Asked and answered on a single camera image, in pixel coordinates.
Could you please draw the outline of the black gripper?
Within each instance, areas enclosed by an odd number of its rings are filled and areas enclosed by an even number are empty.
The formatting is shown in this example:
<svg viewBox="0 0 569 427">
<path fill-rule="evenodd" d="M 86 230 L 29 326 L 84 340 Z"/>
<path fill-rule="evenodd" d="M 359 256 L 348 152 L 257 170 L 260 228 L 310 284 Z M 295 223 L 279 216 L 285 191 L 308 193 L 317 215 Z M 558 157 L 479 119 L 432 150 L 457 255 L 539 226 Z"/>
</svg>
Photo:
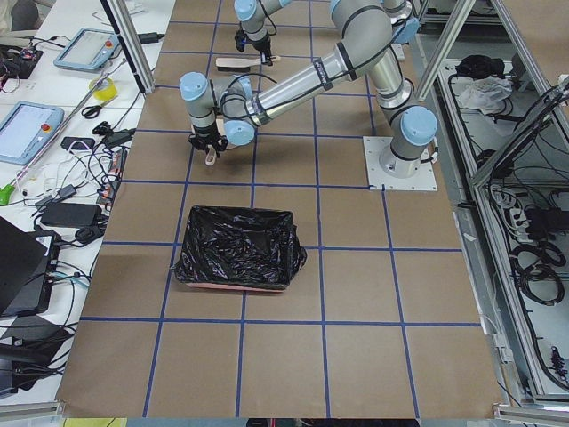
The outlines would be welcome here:
<svg viewBox="0 0 569 427">
<path fill-rule="evenodd" d="M 239 29 L 234 39 L 236 49 L 239 52 L 244 52 L 245 47 L 251 44 L 260 53 L 262 60 L 271 60 L 271 40 L 269 34 L 264 35 L 260 40 L 253 41 L 242 29 Z"/>
<path fill-rule="evenodd" d="M 227 149 L 228 140 L 220 134 L 217 126 L 195 126 L 188 137 L 188 142 L 196 149 L 207 152 L 212 147 L 216 153 Z"/>
</svg>

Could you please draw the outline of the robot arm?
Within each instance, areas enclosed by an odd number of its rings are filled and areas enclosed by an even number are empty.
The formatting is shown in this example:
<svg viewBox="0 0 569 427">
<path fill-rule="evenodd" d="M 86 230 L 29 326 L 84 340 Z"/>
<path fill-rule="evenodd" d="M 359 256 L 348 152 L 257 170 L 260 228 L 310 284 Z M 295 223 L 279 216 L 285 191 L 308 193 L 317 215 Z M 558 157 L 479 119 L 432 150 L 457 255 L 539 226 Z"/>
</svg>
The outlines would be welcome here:
<svg viewBox="0 0 569 427">
<path fill-rule="evenodd" d="M 369 77 L 393 138 L 381 154 L 388 172 L 419 162 L 437 131 L 437 119 L 418 104 L 391 49 L 418 27 L 409 1 L 332 1 L 331 20 L 341 40 L 322 57 L 269 89 L 255 93 L 250 77 L 208 78 L 189 72 L 179 88 L 193 128 L 194 149 L 218 156 L 227 146 L 252 141 L 270 123 L 344 82 Z"/>
<path fill-rule="evenodd" d="M 261 63 L 272 66 L 270 37 L 277 30 L 270 16 L 290 3 L 288 0 L 235 0 L 234 11 L 239 20 L 239 30 L 234 37 L 236 49 L 244 52 L 245 45 L 249 43 L 260 53 Z"/>
</svg>

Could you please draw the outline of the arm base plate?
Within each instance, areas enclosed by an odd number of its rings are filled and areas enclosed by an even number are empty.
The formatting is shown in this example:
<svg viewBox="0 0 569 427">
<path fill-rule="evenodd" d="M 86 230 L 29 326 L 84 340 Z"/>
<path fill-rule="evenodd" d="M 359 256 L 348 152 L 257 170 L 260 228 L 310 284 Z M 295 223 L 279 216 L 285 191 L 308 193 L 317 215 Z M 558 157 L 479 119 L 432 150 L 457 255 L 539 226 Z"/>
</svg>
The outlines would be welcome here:
<svg viewBox="0 0 569 427">
<path fill-rule="evenodd" d="M 429 150 L 419 159 L 402 160 L 391 152 L 391 137 L 363 138 L 368 188 L 387 191 L 437 191 Z"/>
</svg>

